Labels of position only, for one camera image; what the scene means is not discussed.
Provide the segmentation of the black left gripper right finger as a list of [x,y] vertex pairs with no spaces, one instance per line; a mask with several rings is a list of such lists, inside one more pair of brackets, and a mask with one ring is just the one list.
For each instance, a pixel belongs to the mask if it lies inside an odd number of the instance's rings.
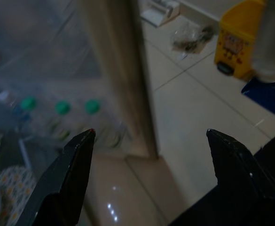
[[239,226],[275,226],[275,179],[245,145],[214,129],[206,132],[215,176]]

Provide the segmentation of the yellow dotted patterned plate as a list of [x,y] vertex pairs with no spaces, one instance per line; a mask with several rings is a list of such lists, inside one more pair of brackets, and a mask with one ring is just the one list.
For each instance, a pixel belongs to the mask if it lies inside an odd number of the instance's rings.
[[34,188],[36,179],[24,166],[11,166],[0,172],[0,226],[15,226]]

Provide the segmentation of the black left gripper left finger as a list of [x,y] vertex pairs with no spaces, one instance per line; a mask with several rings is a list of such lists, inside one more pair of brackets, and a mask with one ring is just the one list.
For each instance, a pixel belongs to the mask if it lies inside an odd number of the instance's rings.
[[73,137],[42,174],[15,226],[76,226],[89,181],[95,130]]

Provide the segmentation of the white long-handled dustpan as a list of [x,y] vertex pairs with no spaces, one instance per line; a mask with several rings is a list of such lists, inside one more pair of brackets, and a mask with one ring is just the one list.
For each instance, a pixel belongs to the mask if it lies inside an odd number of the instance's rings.
[[180,3],[176,0],[145,0],[140,17],[155,27],[160,27],[180,14]]

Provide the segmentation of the small fridge door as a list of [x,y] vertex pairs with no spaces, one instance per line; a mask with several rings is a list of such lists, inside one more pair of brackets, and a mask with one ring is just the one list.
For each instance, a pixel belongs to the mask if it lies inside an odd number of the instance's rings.
[[[97,143],[114,157],[158,157],[137,0],[0,0],[0,88],[19,101],[20,130],[37,140],[63,146],[92,129],[84,103],[99,99],[121,122],[119,148]],[[43,102],[48,136],[36,136],[20,107],[33,96]],[[71,105],[73,128],[65,141],[49,132],[55,104]]]

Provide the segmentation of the green cap clear bottle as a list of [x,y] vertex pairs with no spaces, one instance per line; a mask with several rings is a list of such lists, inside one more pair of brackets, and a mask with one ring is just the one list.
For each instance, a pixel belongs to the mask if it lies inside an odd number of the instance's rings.
[[93,98],[84,103],[90,126],[96,132],[96,141],[107,149],[119,148],[123,139],[121,122],[106,103]]
[[30,132],[36,136],[46,138],[48,136],[48,120],[43,102],[36,97],[28,96],[21,100],[20,107],[28,116],[26,124]]
[[55,114],[49,124],[49,132],[53,139],[65,141],[73,131],[71,125],[71,105],[69,102],[62,100],[55,104]]

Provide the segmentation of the clear plastic bag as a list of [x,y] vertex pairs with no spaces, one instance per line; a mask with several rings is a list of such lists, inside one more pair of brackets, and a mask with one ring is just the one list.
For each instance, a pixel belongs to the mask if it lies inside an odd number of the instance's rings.
[[214,29],[211,25],[195,26],[185,23],[170,38],[172,50],[189,54],[199,53],[213,39]]

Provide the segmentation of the yellow cartoon pedal bin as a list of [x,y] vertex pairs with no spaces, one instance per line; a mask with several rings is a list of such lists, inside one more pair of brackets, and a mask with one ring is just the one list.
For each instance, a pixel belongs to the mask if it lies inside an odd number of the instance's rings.
[[222,16],[214,57],[221,73],[244,81],[253,77],[251,54],[265,2],[244,0]]

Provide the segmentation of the small fridge body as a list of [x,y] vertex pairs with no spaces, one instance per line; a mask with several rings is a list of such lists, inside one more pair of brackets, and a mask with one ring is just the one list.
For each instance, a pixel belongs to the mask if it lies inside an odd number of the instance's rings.
[[8,132],[0,139],[0,172],[11,166],[24,166],[32,171],[37,184],[58,154],[57,148],[35,139],[20,140],[16,133]]

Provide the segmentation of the blue plastic bin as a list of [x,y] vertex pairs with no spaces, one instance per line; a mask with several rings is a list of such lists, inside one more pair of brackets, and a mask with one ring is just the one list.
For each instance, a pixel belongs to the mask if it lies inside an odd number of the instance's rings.
[[275,82],[264,83],[253,78],[243,87],[241,93],[275,114]]

